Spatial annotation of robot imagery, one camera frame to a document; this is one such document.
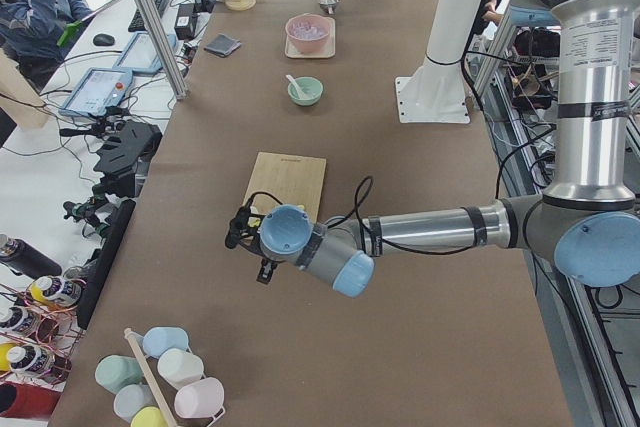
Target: green bowl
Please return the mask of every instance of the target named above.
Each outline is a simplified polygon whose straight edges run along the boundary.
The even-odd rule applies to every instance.
[[[314,77],[297,77],[296,82],[302,88],[305,94],[307,94],[310,98],[307,100],[302,100],[298,98],[298,94],[296,93],[296,89],[289,83],[287,87],[287,92],[289,93],[289,97],[293,100],[294,103],[301,105],[303,107],[308,107],[309,105],[315,104],[318,100],[320,100],[320,96],[322,95],[322,82]]]

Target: white spoon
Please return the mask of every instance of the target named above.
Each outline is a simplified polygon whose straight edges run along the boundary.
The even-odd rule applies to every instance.
[[[311,98],[307,94],[305,94],[304,90],[302,90],[302,87],[300,87],[300,84],[296,82],[296,79],[294,79],[289,74],[285,75],[285,77],[289,82],[291,82],[291,85],[293,85],[293,88],[296,89],[296,94],[298,94],[298,98],[300,100],[309,100]]]

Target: keyboard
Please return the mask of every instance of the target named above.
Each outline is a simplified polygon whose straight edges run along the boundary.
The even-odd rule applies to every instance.
[[[164,11],[167,9],[169,5],[169,0],[153,0],[156,4],[156,8],[158,9],[158,13],[160,17],[164,14]],[[139,32],[141,30],[147,30],[144,27],[144,21],[142,20],[142,15],[140,15],[140,11],[136,9],[136,13],[131,19],[131,23],[129,24],[129,28],[127,29],[129,32]]]

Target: green cup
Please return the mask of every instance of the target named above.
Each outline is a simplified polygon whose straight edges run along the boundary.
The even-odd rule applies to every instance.
[[[289,97],[291,97],[291,100],[293,100],[295,104],[301,105],[302,107],[308,107],[320,100],[320,96],[324,90],[322,82],[315,77],[298,77],[296,82],[302,88],[302,91],[307,94],[308,99],[301,99],[298,97],[296,88],[289,83],[287,92],[289,92]]]
[[[142,382],[142,370],[133,357],[109,355],[96,367],[96,382],[112,394],[131,384]]]

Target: small tray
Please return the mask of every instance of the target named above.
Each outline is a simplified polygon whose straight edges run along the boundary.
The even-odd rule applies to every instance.
[[[329,40],[324,44],[322,50],[311,54],[301,54],[300,51],[289,42],[289,37],[286,37],[287,40],[284,45],[285,55],[291,59],[328,59],[336,55],[336,20],[331,17],[328,17],[328,19],[331,25],[329,28]]]

